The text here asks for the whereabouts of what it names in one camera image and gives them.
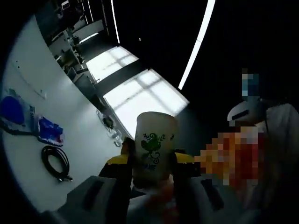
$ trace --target desk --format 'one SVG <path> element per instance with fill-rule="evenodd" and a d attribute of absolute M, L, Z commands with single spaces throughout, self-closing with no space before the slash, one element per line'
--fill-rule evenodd
<path fill-rule="evenodd" d="M 58 183 L 48 173 L 41 160 L 41 149 L 45 144 L 38 142 L 36 137 L 2 134 L 12 172 L 38 211 L 55 210 L 63 205 L 67 193 L 89 176 L 98 175 L 108 159 L 120 154 L 121 148 L 107 136 L 96 108 L 53 58 L 35 17 L 25 25 L 15 43 L 3 85 L 15 89 L 25 101 L 35 106 L 36 113 L 64 129 L 62 149 L 68 156 L 74 182 Z M 43 90 L 46 99 L 33 90 Z"/>

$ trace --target blue object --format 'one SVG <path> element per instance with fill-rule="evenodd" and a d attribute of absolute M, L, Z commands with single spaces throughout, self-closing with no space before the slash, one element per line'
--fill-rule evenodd
<path fill-rule="evenodd" d="M 54 146 L 63 145 L 63 140 L 61 139 L 63 128 L 59 127 L 58 124 L 49 121 L 45 117 L 41 117 L 38 120 L 38 126 L 39 126 L 38 139 L 41 142 L 54 145 Z"/>
<path fill-rule="evenodd" d="M 21 125 L 25 122 L 22 106 L 14 97 L 5 97 L 0 103 L 0 116 Z"/>

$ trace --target coiled cable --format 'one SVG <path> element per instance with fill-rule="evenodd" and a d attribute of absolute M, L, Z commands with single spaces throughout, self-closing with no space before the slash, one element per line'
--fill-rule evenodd
<path fill-rule="evenodd" d="M 56 157 L 61 164 L 62 167 L 62 172 L 56 171 L 50 164 L 49 162 L 49 156 L 52 155 Z M 54 146 L 45 146 L 42 149 L 42 161 L 44 166 L 46 167 L 47 171 L 57 178 L 60 182 L 68 180 L 68 181 L 73 181 L 73 178 L 69 176 L 69 171 L 70 171 L 70 164 L 69 160 L 64 153 L 64 151 L 58 147 Z"/>

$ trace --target wall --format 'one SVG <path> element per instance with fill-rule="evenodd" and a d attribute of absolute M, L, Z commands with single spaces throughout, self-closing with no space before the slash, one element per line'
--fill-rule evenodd
<path fill-rule="evenodd" d="M 75 36 L 78 36 L 83 40 L 84 38 L 96 33 L 100 32 L 104 29 L 102 20 L 98 20 L 94 23 L 88 24 L 87 26 L 81 28 L 80 30 L 74 33 Z"/>
<path fill-rule="evenodd" d="M 196 106 L 190 103 L 177 116 L 179 123 L 179 135 L 175 139 L 175 148 L 183 148 L 190 155 L 200 155 L 200 151 L 206 149 L 206 144 L 212 143 L 212 138 L 217 135 L 212 133 L 211 127 L 203 117 L 196 113 Z"/>
<path fill-rule="evenodd" d="M 3 142 L 12 172 L 25 195 L 39 210 L 55 210 L 67 193 L 91 175 L 98 175 L 106 161 L 120 154 L 108 138 L 96 108 L 64 74 L 39 31 L 35 17 L 21 31 L 4 72 L 3 86 L 14 88 L 36 113 L 64 129 L 64 146 L 74 182 L 52 177 L 41 161 L 45 144 L 33 136 L 3 132 Z M 35 92 L 43 90 L 46 99 Z"/>

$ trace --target white table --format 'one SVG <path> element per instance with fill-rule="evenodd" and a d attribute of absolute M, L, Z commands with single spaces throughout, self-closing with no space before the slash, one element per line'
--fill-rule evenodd
<path fill-rule="evenodd" d="M 62 149 L 68 156 L 74 182 L 59 183 L 48 173 L 41 160 L 45 144 L 38 142 L 36 137 L 3 132 L 12 172 L 39 211 L 59 208 L 65 203 L 68 192 L 89 176 L 98 175 L 108 159 L 120 154 L 121 148 L 107 136 L 96 108 L 53 58 L 35 17 L 24 27 L 11 52 L 3 84 L 35 106 L 37 113 L 64 129 Z"/>

